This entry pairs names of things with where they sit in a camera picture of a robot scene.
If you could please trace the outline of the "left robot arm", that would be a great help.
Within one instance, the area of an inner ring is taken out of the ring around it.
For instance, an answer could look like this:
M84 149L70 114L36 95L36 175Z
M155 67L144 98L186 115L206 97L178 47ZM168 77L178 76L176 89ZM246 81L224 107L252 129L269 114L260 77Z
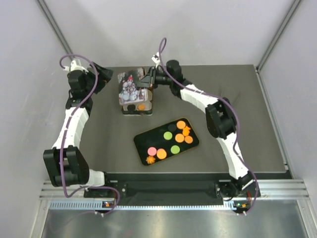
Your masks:
M112 184L106 181L104 172L89 168L79 150L84 126L92 111L91 95L99 93L111 80L113 70L92 63L89 68L74 59L67 71L70 89L65 105L65 119L59 136L52 148L43 153L44 163L55 187L83 185L95 186L100 196L112 192Z

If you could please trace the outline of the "dark green cookie tin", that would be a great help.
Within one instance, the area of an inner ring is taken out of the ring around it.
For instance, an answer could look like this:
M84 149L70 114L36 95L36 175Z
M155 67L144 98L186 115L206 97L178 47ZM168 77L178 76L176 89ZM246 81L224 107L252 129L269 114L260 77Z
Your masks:
M123 86L118 97L125 116L145 116L153 113L153 92L149 89Z

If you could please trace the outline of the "metal tongs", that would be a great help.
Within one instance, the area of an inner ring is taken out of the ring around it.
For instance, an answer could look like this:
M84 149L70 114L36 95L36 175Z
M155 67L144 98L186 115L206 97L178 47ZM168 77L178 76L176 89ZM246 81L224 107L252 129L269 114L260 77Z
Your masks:
M218 89L218 93L220 97L228 99L233 107L238 104L241 97L241 91L227 93L221 86Z

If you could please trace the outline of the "orange rose cookie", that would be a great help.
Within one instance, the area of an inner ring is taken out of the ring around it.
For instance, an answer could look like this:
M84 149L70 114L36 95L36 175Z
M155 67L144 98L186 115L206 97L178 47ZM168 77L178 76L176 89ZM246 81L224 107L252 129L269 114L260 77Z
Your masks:
M139 104L138 105L138 110L139 111L144 111L145 110L145 105L144 104Z

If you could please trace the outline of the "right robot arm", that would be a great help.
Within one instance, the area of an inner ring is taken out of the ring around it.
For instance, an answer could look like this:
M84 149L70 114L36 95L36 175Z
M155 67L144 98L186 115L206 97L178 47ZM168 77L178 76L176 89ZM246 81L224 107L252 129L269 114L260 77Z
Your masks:
M249 191L254 175L245 164L238 146L239 121L227 98L197 88L183 76L176 60L168 61L165 66L151 67L146 75L137 80L136 85L146 89L167 85L174 96L204 112L208 131L219 142L232 178L226 185L219 186L218 194L232 199Z

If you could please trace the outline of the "gold tin lid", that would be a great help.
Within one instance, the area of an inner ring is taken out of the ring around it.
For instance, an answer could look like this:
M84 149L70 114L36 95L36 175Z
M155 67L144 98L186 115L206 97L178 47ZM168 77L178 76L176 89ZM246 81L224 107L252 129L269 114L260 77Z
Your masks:
M137 83L144 76L145 69L142 67L118 74L118 98L121 106L148 100L147 89L137 87Z

